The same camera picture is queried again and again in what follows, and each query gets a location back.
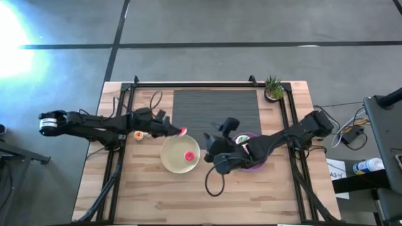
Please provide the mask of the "black power adapter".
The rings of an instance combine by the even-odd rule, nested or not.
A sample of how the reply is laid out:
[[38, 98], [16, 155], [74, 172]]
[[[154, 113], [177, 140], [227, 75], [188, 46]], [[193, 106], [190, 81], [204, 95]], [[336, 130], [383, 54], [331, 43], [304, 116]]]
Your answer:
[[355, 139], [357, 139], [364, 132], [362, 126], [354, 126], [348, 132], [342, 135], [341, 142], [344, 144], [351, 144]]

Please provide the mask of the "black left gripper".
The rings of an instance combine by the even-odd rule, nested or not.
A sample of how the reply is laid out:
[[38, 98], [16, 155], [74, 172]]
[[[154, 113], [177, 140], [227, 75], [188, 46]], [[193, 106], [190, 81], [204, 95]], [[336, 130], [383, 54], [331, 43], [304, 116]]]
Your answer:
[[149, 124], [148, 134], [153, 137], [161, 136], [177, 136], [181, 131], [181, 127], [176, 127], [170, 124], [170, 118], [152, 119]]

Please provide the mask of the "white blue spray can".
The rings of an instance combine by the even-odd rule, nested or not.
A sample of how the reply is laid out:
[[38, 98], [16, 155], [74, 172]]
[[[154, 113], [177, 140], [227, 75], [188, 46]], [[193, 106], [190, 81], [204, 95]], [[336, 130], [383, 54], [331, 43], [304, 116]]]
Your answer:
[[383, 165], [382, 159], [371, 158], [371, 159], [361, 161], [359, 163], [354, 164], [352, 169], [356, 175], [363, 175], [366, 173], [383, 170], [384, 165]]

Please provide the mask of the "grey metal cart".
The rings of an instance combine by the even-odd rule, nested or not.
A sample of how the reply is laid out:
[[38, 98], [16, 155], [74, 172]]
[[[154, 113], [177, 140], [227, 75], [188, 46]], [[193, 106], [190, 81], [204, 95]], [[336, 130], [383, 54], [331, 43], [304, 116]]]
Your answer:
[[402, 194], [402, 100], [383, 109], [375, 95], [364, 99], [366, 114], [383, 160], [390, 187]]

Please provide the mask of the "black crossbar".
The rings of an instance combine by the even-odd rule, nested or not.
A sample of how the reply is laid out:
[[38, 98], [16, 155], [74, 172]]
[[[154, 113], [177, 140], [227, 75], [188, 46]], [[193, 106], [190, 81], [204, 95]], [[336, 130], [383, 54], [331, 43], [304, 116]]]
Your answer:
[[359, 190], [391, 188], [384, 169], [363, 175], [354, 175], [332, 182], [335, 193], [346, 193]]

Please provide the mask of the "black pole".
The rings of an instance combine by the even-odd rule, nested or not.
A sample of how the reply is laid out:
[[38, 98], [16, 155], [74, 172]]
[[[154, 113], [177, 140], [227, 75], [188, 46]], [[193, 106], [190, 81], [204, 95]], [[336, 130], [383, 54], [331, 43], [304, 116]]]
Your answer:
[[402, 87], [388, 95], [377, 96], [376, 100], [383, 109], [392, 109], [395, 103], [402, 100]]

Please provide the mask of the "white paper sheet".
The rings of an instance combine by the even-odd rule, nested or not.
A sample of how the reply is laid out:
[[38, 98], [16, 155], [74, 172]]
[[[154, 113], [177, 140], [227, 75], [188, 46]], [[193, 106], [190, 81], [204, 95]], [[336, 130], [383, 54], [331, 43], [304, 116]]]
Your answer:
[[[327, 159], [327, 166], [330, 172], [330, 178], [332, 181], [339, 180], [347, 177], [345, 163], [343, 161]], [[340, 199], [349, 200], [349, 192], [336, 193], [335, 196]]]

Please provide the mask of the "dark grey ribbed placemat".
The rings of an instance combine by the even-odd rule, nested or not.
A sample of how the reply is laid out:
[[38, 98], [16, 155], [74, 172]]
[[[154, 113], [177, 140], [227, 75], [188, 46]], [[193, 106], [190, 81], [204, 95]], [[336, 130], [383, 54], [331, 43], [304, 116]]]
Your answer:
[[173, 98], [172, 124], [186, 127], [201, 149], [206, 148], [204, 133], [220, 136], [218, 126], [228, 117], [239, 120], [239, 127], [229, 136], [242, 132], [261, 134], [258, 100], [255, 90], [176, 90]]

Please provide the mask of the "purple round plate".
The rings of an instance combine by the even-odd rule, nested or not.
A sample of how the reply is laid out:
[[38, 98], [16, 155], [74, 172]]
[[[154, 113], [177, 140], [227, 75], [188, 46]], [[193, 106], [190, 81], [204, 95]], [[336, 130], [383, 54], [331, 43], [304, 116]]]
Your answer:
[[[236, 135], [232, 140], [236, 143], [237, 136], [239, 136], [241, 134], [247, 134], [250, 137], [250, 139], [254, 139], [255, 137], [258, 137], [258, 135], [251, 133], [251, 132], [242, 132], [242, 133], [239, 133], [238, 135]], [[248, 155], [244, 151], [242, 144], [239, 146], [239, 148], [236, 148], [236, 150], [239, 151], [239, 154], [236, 154], [237, 157], [242, 157], [248, 161], [257, 161], [258, 162], [258, 164], [254, 164], [252, 166], [249, 165], [249, 162], [246, 162], [246, 168], [241, 168], [243, 171], [248, 171], [248, 172], [259, 171], [266, 161], [267, 151], [266, 151], [266, 148], [264, 148], [261, 145], [261, 143], [257, 143], [254, 141], [252, 142], [251, 151], [249, 150], [250, 155]]]

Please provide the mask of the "black aluminium table frame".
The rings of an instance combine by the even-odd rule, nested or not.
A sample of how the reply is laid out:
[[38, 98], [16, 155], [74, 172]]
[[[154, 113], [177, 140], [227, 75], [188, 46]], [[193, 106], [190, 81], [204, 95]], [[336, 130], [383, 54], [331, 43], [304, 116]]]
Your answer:
[[[176, 90], [255, 90], [260, 135], [273, 135], [314, 111], [307, 83], [287, 82], [285, 96], [275, 103], [264, 98], [262, 82], [107, 82], [99, 113], [124, 115], [147, 107], [161, 92], [158, 110], [172, 123]], [[160, 159], [168, 137], [134, 139], [130, 133], [117, 151], [92, 142], [85, 160], [72, 222], [75, 225], [278, 225], [339, 223], [327, 160], [318, 145], [298, 149], [282, 145], [259, 171], [234, 169], [220, 175], [204, 161], [188, 173], [168, 171]]]

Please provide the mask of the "small potted succulent plant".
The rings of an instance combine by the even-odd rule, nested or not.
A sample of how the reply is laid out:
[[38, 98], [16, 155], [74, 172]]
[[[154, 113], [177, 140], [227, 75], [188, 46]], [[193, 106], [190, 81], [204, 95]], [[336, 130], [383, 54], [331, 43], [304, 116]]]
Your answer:
[[268, 76], [265, 80], [264, 98], [270, 103], [275, 103], [284, 97], [281, 79], [276, 76]]

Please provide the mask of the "pale yellow round plate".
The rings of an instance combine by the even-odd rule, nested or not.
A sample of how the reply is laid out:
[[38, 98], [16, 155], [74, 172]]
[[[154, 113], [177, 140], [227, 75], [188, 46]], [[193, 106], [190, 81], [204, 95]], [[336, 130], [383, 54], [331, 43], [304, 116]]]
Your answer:
[[[186, 161], [184, 154], [193, 151], [195, 159]], [[161, 148], [160, 159], [163, 166], [170, 172], [176, 174], [188, 173], [193, 170], [200, 159], [200, 146], [191, 136], [169, 137]]]

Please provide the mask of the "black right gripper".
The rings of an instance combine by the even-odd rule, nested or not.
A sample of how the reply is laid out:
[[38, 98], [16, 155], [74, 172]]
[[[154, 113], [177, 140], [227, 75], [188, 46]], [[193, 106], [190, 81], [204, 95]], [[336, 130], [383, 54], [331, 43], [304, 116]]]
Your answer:
[[216, 139], [214, 135], [204, 133], [206, 146], [212, 147], [212, 154], [206, 153], [204, 161], [213, 163], [215, 170], [221, 174], [229, 174], [232, 170], [245, 169], [248, 166], [248, 154], [244, 148], [228, 139]]

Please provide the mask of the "black metal stand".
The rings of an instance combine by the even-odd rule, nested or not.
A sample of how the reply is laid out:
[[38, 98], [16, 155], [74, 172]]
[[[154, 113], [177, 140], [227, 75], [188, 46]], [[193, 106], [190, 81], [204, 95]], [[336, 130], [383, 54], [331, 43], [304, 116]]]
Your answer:
[[4, 226], [8, 219], [8, 212], [16, 194], [23, 185], [30, 163], [34, 160], [41, 164], [48, 164], [51, 157], [44, 156], [12, 144], [8, 144], [1, 138], [7, 133], [7, 127], [0, 124], [0, 200], [3, 189], [8, 188], [5, 199], [0, 203], [0, 226]]

